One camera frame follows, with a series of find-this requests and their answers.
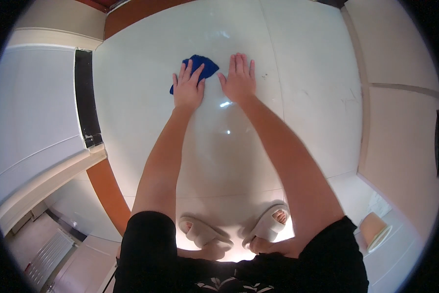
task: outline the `left hand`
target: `left hand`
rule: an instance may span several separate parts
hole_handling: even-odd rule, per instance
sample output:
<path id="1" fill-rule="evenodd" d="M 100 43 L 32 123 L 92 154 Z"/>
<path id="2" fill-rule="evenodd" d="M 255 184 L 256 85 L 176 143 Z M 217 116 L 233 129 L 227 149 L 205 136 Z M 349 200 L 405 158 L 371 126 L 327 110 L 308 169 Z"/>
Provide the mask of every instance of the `left hand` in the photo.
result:
<path id="1" fill-rule="evenodd" d="M 190 76 L 192 72 L 192 60 L 188 60 L 187 68 L 182 63 L 181 72 L 179 73 L 179 79 L 176 74 L 172 74 L 172 80 L 174 84 L 174 106 L 188 107 L 196 110 L 203 100 L 203 92 L 205 91 L 205 79 L 202 79 L 197 86 L 198 78 L 202 72 L 205 64 L 202 64 L 195 72 Z"/>

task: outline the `foot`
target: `foot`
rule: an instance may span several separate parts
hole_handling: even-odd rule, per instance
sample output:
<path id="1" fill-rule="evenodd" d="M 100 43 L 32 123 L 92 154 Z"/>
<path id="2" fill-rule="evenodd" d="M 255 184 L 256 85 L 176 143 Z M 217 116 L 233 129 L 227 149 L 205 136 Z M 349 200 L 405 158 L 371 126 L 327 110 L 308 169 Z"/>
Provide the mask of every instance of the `foot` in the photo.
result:
<path id="1" fill-rule="evenodd" d="M 189 231 L 192 228 L 191 222 L 187 222 L 185 223 L 185 225 L 187 226 L 187 231 Z M 210 261 L 217 261 L 219 259 L 222 259 L 226 254 L 226 252 L 218 246 L 218 240 L 216 239 L 213 239 L 210 242 L 203 245 L 200 251 L 202 252 L 201 258 Z"/>
<path id="2" fill-rule="evenodd" d="M 286 213 L 283 210 L 277 211 L 272 217 L 283 225 L 286 223 Z M 259 253 L 267 253 L 272 245 L 273 243 L 268 240 L 256 236 L 249 244 L 249 249 L 258 255 Z"/>

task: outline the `white tile floor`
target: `white tile floor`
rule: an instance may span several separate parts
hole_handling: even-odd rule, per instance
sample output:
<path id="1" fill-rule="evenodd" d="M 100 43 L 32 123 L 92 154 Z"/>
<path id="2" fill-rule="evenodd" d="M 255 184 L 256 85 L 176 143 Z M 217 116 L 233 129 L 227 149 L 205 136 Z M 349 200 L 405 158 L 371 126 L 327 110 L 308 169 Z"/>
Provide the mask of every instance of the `white tile floor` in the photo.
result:
<path id="1" fill-rule="evenodd" d="M 193 54 L 227 73 L 229 55 L 256 60 L 257 94 L 303 139 L 358 224 L 373 193 L 356 177 L 362 106 L 353 47 L 338 9 L 308 0 L 204 0 L 151 15 L 94 52 L 99 123 L 131 207 L 146 159 L 174 107 L 171 74 Z M 250 259 L 241 231 L 283 189 L 258 136 L 216 76 L 187 129 L 177 218 L 189 212 L 231 235 L 225 261 Z M 277 240 L 293 236 L 289 225 Z M 178 231 L 178 246 L 197 249 Z"/>

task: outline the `white radiator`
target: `white radiator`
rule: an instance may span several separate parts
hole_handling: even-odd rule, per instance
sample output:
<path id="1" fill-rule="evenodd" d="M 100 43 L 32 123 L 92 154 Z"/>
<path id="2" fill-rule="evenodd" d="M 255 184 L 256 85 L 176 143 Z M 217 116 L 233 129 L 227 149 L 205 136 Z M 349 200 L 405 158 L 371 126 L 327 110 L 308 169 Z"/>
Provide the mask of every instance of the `white radiator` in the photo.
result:
<path id="1" fill-rule="evenodd" d="M 70 251 L 75 242 L 63 231 L 58 229 L 48 240 L 24 271 L 34 287 L 40 291 L 53 270 Z"/>

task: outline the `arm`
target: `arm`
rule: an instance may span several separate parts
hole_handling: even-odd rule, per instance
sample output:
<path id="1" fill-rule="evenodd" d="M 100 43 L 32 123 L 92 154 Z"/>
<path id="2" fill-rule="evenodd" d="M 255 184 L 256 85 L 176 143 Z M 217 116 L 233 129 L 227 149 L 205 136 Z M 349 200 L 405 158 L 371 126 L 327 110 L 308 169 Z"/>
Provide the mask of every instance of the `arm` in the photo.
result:
<path id="1" fill-rule="evenodd" d="M 296 134 L 255 96 L 255 63 L 245 54 L 232 55 L 228 79 L 219 73 L 225 95 L 239 104 L 262 141 L 285 189 L 295 239 L 303 249 L 343 210 L 325 177 Z"/>
<path id="2" fill-rule="evenodd" d="M 176 185 L 182 144 L 188 121 L 203 99 L 205 79 L 197 87 L 203 67 L 202 64 L 190 76 L 192 60 L 189 60 L 187 68 L 182 63 L 179 80 L 173 74 L 175 108 L 146 160 L 131 215 L 152 210 L 176 220 Z"/>

